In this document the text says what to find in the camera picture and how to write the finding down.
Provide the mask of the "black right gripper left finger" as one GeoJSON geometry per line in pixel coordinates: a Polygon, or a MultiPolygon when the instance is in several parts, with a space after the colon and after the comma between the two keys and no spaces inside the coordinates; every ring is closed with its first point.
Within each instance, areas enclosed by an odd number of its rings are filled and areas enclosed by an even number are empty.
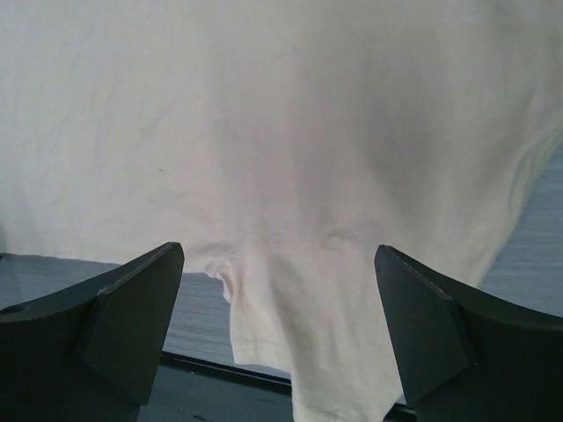
{"type": "Polygon", "coordinates": [[[135,421],[149,402],[184,252],[127,264],[1,311],[3,421],[135,421]]]}

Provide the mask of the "beige t-shirt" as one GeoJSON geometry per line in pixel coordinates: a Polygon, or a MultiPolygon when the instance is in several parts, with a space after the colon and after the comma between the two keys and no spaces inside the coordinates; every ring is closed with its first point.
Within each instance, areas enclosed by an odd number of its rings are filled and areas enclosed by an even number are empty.
{"type": "Polygon", "coordinates": [[[391,245],[476,286],[562,140],[559,1],[4,1],[1,238],[223,283],[297,421],[402,393],[391,245]]]}

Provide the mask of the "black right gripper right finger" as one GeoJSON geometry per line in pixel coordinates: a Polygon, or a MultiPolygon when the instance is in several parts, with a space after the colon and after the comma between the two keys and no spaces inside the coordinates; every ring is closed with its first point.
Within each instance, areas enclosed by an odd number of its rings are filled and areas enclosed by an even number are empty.
{"type": "Polygon", "coordinates": [[[419,421],[560,421],[562,319],[440,274],[389,245],[377,287],[419,421]]]}

